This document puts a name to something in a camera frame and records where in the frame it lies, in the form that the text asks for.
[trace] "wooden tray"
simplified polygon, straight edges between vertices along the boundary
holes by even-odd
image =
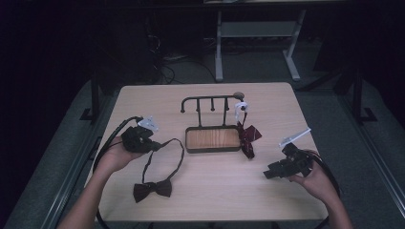
[[[237,126],[189,127],[185,130],[185,148],[188,153],[239,151]]]

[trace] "bow tie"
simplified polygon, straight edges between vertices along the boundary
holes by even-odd
[[[244,124],[242,124],[239,121],[238,121],[238,133],[242,151],[247,156],[247,158],[249,159],[254,158],[253,146],[251,142],[259,139],[260,137],[262,137],[262,135],[254,126],[250,126],[247,129],[244,129]]]
[[[135,202],[140,202],[144,198],[148,197],[151,192],[170,198],[172,194],[172,183],[170,179],[160,181],[158,183],[147,182],[143,184],[134,185],[134,198]]]

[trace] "red bow tie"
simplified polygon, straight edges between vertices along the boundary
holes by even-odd
[[[246,116],[247,113],[245,113],[244,123],[238,121],[238,134],[242,151],[247,158],[252,159],[254,158],[254,152],[251,142],[262,137],[262,134],[260,134],[260,132],[254,126],[249,126],[247,129],[244,129]]]

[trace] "gray carpet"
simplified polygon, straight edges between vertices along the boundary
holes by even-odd
[[[293,82],[281,55],[283,44],[276,44],[263,52],[246,52],[225,55],[224,83],[236,82],[289,82],[293,88],[307,85],[324,73],[315,73],[313,67],[319,43],[301,42],[294,53],[300,82]],[[214,56],[186,58],[167,64],[175,73],[172,83],[214,83]],[[168,78],[173,72],[163,69]],[[361,135],[364,131],[383,156],[395,180],[404,188],[405,133],[382,102],[377,90],[365,83],[363,105],[370,107],[378,122],[357,125],[348,111],[346,101],[351,94],[339,97],[331,91],[334,80],[309,93],[296,93],[305,118],[312,128],[317,148],[333,170],[343,191],[355,228],[405,228],[405,219],[398,210],[391,193],[380,175],[370,153],[370,147]],[[45,152],[23,196],[16,205],[6,228],[53,228],[59,215],[69,211],[85,182],[92,161],[85,164],[81,173],[70,180],[76,183],[72,190],[61,185],[72,167],[77,164],[77,154],[89,154],[98,136],[102,136],[117,94],[101,95],[100,118],[94,125],[79,120],[82,112],[91,106],[90,85],[83,86],[70,110]],[[49,214],[50,209],[58,213]],[[319,221],[284,221],[281,228],[313,228]],[[110,222],[112,228],[148,228],[149,223]],[[218,222],[215,228],[271,228],[270,222]],[[154,228],[207,228],[207,223],[155,223]]]

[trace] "human arm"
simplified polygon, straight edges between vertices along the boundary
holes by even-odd
[[[288,177],[288,179],[303,186],[312,196],[325,204],[329,214],[330,228],[353,228],[343,202],[318,163],[312,162],[312,171],[307,177],[293,175]]]
[[[102,191],[111,174],[123,169],[131,160],[142,156],[142,154],[126,151],[120,141],[120,136],[113,139],[110,144],[111,147],[101,158],[83,193],[68,215],[58,225],[59,229],[94,227]]]

